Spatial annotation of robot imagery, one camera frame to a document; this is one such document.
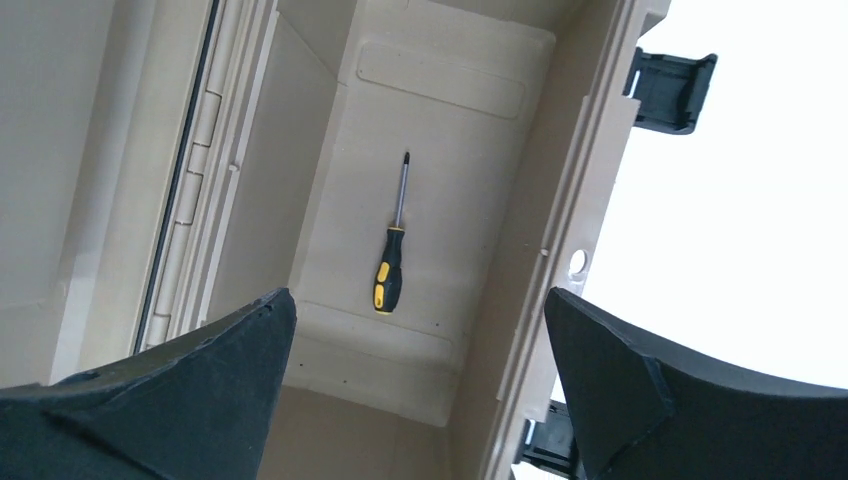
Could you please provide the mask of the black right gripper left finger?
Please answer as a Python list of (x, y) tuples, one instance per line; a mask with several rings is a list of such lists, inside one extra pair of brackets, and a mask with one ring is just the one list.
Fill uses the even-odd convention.
[(286, 288), (137, 355), (1, 392), (5, 479), (253, 479), (297, 316)]

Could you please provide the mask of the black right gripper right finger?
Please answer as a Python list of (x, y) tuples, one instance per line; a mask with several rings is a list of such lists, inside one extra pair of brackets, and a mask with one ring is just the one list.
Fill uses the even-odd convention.
[(554, 288), (544, 317), (590, 479), (843, 479), (847, 393), (743, 368)]

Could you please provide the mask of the black yellow screwdriver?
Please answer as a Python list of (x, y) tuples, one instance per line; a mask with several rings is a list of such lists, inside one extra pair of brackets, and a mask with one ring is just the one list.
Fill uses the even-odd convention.
[(402, 291), (402, 244), (405, 236), (402, 219), (410, 160), (411, 154), (406, 151), (401, 167), (394, 218), (387, 228), (386, 241), (374, 277), (373, 308), (376, 312), (385, 315), (395, 311)]

